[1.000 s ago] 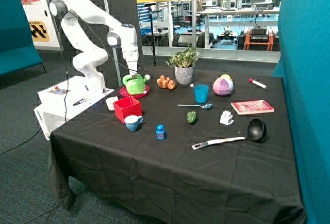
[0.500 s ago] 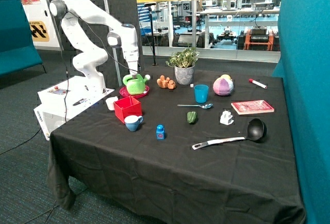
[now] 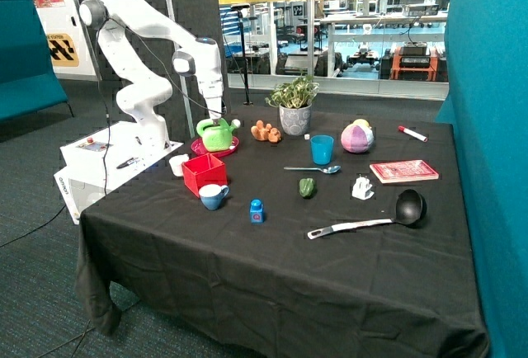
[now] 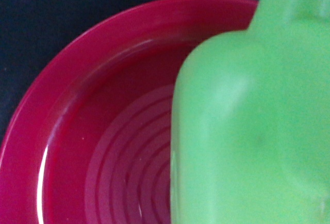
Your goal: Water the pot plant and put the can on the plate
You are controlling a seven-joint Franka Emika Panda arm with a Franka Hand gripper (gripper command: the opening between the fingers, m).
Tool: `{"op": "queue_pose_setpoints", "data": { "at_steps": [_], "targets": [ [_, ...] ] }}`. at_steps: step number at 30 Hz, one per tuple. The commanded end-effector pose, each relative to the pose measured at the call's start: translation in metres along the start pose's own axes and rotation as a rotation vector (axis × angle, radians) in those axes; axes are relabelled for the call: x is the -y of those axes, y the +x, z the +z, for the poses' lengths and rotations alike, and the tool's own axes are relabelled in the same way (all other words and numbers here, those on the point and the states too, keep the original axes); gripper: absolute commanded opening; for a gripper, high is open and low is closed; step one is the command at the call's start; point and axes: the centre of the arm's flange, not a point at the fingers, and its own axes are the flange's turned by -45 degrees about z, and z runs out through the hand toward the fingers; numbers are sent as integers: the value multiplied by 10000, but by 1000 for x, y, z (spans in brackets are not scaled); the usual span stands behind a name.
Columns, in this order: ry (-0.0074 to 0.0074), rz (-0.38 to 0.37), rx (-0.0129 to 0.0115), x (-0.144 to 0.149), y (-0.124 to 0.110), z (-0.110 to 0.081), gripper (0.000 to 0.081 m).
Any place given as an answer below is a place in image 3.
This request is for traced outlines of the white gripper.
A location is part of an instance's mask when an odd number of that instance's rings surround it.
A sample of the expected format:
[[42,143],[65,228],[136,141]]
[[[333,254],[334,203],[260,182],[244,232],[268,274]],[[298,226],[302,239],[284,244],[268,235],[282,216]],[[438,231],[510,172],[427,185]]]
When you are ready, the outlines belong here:
[[221,81],[199,82],[199,92],[205,99],[207,111],[213,124],[223,117],[224,85]]

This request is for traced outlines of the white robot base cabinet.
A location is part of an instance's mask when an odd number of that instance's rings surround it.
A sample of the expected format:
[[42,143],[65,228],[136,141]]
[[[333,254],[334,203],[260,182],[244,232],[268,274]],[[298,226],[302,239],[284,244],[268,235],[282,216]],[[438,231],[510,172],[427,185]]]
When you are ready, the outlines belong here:
[[161,149],[149,147],[139,138],[137,124],[120,121],[61,147],[65,167],[54,179],[72,221],[78,224],[87,207],[181,145],[170,141]]

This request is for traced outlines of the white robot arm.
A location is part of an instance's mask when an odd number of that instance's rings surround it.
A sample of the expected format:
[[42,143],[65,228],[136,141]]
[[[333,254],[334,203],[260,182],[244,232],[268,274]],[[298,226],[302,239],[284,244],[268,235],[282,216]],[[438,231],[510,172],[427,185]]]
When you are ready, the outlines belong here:
[[127,30],[178,45],[172,56],[174,70],[183,77],[196,77],[210,118],[215,124],[222,120],[224,85],[215,40],[194,36],[145,0],[85,0],[79,16],[86,26],[97,30],[99,48],[115,73],[130,82],[118,91],[116,101],[134,118],[144,148],[161,150],[169,146],[166,121],[153,108],[172,96],[172,84],[141,61],[126,37]]

